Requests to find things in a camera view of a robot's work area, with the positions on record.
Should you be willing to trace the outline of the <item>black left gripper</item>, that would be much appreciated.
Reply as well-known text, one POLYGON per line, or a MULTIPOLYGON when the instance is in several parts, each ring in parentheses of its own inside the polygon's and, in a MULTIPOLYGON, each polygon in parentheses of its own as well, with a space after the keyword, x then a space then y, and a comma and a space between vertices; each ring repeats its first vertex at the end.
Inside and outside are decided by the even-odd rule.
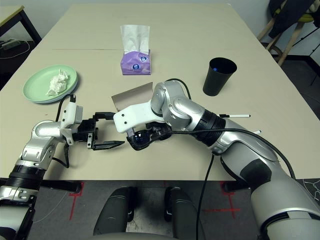
POLYGON ((88 149, 94 151, 109 150, 124 144, 124 141, 111 140, 104 141, 103 143, 96 143, 98 139, 99 129, 96 127, 99 119, 113 120, 114 112, 96 112, 92 118, 85 119, 76 129, 77 131, 72 134, 72 138, 75 142, 84 142, 88 149))

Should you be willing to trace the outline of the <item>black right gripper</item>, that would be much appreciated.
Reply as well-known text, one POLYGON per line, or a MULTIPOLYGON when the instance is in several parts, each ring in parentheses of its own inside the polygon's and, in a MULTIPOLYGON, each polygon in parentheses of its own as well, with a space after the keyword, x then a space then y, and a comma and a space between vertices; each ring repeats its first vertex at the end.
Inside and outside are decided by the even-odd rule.
MULTIPOLYGON (((149 133, 150 140, 156 141, 156 140, 166 140, 172 136, 171 131, 172 128, 166 124, 166 123, 160 123, 160 122, 149 122, 146 124, 147 132, 149 133)), ((128 137, 133 137, 136 135, 135 129, 133 127, 129 128, 127 131, 128 137)))

